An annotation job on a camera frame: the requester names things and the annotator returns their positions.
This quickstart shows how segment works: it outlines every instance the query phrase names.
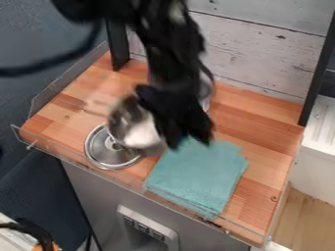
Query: butcher block surface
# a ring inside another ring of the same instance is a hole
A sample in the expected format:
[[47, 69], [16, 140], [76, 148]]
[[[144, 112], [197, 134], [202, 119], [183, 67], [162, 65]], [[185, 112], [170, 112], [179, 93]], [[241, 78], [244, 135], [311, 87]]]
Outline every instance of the butcher block surface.
[[[194, 213], [143, 191], [141, 182], [158, 158], [145, 158], [119, 171], [102, 171], [85, 158], [84, 141], [88, 133], [105, 122], [101, 115], [107, 113], [108, 105], [129, 93], [135, 84], [146, 82], [146, 71], [143, 62], [131, 60], [121, 71], [113, 72], [107, 53], [26, 121], [20, 135], [44, 151], [138, 189], [142, 195], [199, 220]], [[208, 224], [228, 229], [230, 234], [254, 246], [262, 245], [300, 144], [303, 128], [297, 126], [297, 121], [301, 109], [299, 104], [224, 83], [215, 86], [210, 109], [215, 137], [240, 145], [250, 166], [228, 206]]]

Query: green dish towel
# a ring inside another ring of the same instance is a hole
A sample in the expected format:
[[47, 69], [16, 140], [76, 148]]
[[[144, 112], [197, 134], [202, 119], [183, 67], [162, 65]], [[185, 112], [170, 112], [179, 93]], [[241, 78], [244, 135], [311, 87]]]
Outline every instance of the green dish towel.
[[216, 218], [249, 165], [240, 150], [227, 141], [207, 147], [186, 140], [178, 151], [167, 151], [161, 158], [145, 188], [205, 218]]

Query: wooden plank wall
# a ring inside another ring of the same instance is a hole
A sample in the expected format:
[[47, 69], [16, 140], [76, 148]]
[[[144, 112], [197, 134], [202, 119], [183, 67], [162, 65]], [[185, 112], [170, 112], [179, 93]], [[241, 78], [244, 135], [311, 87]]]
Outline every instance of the wooden plank wall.
[[[333, 0], [191, 0], [207, 38], [206, 64], [226, 83], [302, 103], [311, 84]], [[145, 55], [130, 34], [135, 57]]]

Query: black cord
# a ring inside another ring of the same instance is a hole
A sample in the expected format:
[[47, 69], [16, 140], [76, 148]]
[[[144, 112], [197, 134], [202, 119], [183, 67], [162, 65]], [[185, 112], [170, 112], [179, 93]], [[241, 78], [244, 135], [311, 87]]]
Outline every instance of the black cord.
[[6, 228], [21, 233], [28, 234], [34, 237], [38, 243], [42, 246], [43, 251], [53, 251], [52, 239], [46, 234], [42, 234], [40, 229], [36, 229], [30, 226], [23, 226], [15, 223], [0, 224], [0, 228]]
[[82, 44], [78, 46], [77, 49], [74, 49], [71, 52], [59, 56], [38, 60], [27, 66], [0, 68], [0, 77], [18, 77], [22, 75], [35, 74], [61, 65], [66, 61], [78, 59], [94, 48], [94, 45], [98, 39], [101, 29], [102, 29], [101, 21], [95, 22], [89, 35], [82, 42]]

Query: gray chair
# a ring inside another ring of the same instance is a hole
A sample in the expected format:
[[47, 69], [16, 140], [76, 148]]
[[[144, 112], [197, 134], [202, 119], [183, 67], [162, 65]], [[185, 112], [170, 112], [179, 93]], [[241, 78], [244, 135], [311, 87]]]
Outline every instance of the gray chair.
[[63, 166], [37, 150], [0, 178], [0, 212], [43, 227], [64, 250], [76, 250], [90, 232]]

